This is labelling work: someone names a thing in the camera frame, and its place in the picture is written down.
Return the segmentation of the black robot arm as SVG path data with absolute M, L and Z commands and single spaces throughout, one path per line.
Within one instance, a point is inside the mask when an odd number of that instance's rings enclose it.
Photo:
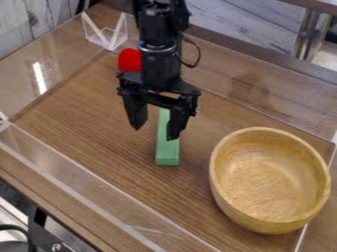
M 118 72 L 118 94 L 123 97 L 128 124 L 140 128 L 147 121 L 147 106 L 170 111 L 166 138 L 179 138 L 188 119 L 196 115 L 202 91 L 182 79 L 182 68 L 196 65 L 182 58 L 182 43 L 190 39 L 191 13 L 186 0 L 132 0 L 139 31 L 135 54 L 139 68 Z

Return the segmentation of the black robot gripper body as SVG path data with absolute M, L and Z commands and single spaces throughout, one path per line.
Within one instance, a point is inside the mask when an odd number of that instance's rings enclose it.
M 162 48 L 135 48 L 140 52 L 142 69 L 139 72 L 120 71 L 116 74 L 119 88 L 146 95 L 147 104 L 171 108 L 182 95 L 199 98 L 200 90 L 182 79 L 182 46 Z

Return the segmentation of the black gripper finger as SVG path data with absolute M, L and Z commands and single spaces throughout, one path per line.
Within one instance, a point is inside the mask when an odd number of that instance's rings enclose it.
M 170 120 L 167 123 L 167 140 L 179 138 L 187 127 L 188 119 L 196 115 L 198 98 L 192 95 L 182 95 L 170 108 Z
M 124 101 L 124 109 L 130 126 L 139 130 L 147 120 L 146 95 L 118 88 L 118 94 Z

